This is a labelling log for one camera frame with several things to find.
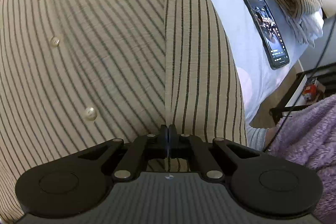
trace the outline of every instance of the white bedsheet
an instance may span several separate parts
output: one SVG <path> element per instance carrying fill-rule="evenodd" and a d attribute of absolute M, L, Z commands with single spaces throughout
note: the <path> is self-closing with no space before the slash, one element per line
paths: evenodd
<path fill-rule="evenodd" d="M 283 81 L 303 54 L 307 45 L 300 45 L 275 0 L 266 0 L 287 47 L 290 64 L 272 70 L 260 35 L 243 0 L 212 0 L 229 38 L 243 91 L 245 118 L 249 123 L 260 104 Z"/>

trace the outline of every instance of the smartphone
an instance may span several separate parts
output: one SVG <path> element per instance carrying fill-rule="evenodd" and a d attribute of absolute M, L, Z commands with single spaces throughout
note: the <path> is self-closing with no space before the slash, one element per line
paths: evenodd
<path fill-rule="evenodd" d="M 272 69 L 289 63 L 285 42 L 265 0 L 244 0 L 261 36 L 268 62 Z"/>

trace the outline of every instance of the circular pad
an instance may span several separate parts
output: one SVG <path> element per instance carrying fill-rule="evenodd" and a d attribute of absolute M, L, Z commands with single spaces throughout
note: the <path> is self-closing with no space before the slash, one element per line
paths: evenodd
<path fill-rule="evenodd" d="M 108 187 L 94 161 L 76 158 L 28 170 L 18 179 L 15 190 L 25 213 L 65 218 L 97 206 Z"/>
<path fill-rule="evenodd" d="M 238 164 L 231 191 L 252 211 L 280 218 L 311 212 L 323 186 L 318 175 L 306 167 L 275 157 L 254 157 Z"/>
<path fill-rule="evenodd" d="M 78 178 L 70 172 L 54 172 L 40 180 L 40 187 L 48 194 L 65 194 L 78 185 Z"/>
<path fill-rule="evenodd" d="M 259 177 L 262 186 L 276 192 L 292 191 L 299 181 L 295 174 L 285 170 L 269 170 Z"/>

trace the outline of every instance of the hand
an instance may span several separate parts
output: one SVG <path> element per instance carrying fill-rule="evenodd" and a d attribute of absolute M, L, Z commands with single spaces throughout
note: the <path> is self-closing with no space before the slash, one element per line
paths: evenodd
<path fill-rule="evenodd" d="M 272 127 L 266 132 L 265 136 L 265 147 L 271 142 L 275 134 L 278 132 L 278 129 L 276 127 Z"/>

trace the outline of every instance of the phone screen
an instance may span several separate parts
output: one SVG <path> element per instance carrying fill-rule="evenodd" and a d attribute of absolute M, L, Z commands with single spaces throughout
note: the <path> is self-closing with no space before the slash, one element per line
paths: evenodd
<path fill-rule="evenodd" d="M 265 0 L 247 0 L 250 12 L 253 13 L 262 33 L 264 36 L 264 42 L 267 45 L 269 55 L 273 60 L 276 67 L 280 67 L 283 64 L 289 62 L 288 53 L 285 47 L 285 43 L 280 35 L 278 26 L 270 12 Z"/>

